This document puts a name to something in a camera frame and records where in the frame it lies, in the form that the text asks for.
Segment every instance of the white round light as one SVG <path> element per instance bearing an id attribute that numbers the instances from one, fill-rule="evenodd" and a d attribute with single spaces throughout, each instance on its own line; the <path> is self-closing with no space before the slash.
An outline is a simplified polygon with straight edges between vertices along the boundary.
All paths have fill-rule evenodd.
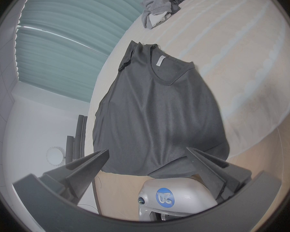
<path id="1" fill-rule="evenodd" d="M 47 161 L 53 166 L 59 166 L 63 162 L 63 152 L 57 147 L 52 147 L 48 149 L 46 153 Z"/>

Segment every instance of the neckline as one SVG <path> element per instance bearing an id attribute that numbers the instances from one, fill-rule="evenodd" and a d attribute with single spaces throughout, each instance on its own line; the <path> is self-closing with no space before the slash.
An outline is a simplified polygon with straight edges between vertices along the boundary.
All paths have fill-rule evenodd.
<path id="1" fill-rule="evenodd" d="M 154 72 L 154 69 L 152 67 L 151 64 L 151 53 L 152 50 L 156 49 L 161 55 L 166 56 L 169 60 L 176 62 L 177 64 L 180 64 L 181 66 L 187 66 L 186 68 L 183 68 L 177 75 L 174 76 L 173 79 L 171 79 L 170 81 L 165 81 L 163 79 L 161 79 L 160 77 L 158 77 L 158 75 Z M 160 48 L 158 48 L 157 44 L 152 44 L 149 47 L 149 52 L 148 52 L 148 61 L 147 61 L 147 67 L 149 70 L 149 73 L 151 74 L 151 76 L 160 84 L 165 85 L 165 86 L 170 86 L 172 85 L 178 78 L 180 78 L 185 72 L 187 72 L 188 70 L 191 70 L 194 68 L 194 64 L 193 62 L 184 62 L 180 59 L 174 58 L 168 54 L 166 54 L 165 52 L 163 52 Z"/>

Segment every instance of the logo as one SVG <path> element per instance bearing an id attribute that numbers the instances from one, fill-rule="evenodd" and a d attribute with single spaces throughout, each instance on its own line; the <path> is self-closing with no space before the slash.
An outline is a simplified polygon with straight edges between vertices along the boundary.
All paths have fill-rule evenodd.
<path id="1" fill-rule="evenodd" d="M 156 199 L 158 204 L 165 208 L 170 208 L 175 203 L 173 193 L 167 188 L 160 188 L 156 193 Z"/>

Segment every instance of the tiled wall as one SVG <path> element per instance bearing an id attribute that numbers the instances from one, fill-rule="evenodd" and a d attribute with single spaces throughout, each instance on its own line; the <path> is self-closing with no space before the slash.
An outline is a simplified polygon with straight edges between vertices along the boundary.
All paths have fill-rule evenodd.
<path id="1" fill-rule="evenodd" d="M 0 191 L 10 206 L 13 204 L 5 186 L 2 167 L 2 145 L 5 126 L 14 103 L 11 91 L 17 83 L 15 30 L 25 1 L 19 0 L 15 4 L 0 27 Z"/>

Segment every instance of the black t-shirt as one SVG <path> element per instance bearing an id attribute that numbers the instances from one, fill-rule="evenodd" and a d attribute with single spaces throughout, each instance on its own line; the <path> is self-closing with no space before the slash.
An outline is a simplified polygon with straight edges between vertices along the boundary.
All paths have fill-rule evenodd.
<path id="1" fill-rule="evenodd" d="M 95 151 L 109 149 L 102 171 L 115 174 L 187 177 L 195 171 L 186 147 L 223 160 L 229 154 L 217 102 L 193 62 L 157 44 L 131 41 L 92 136 Z"/>

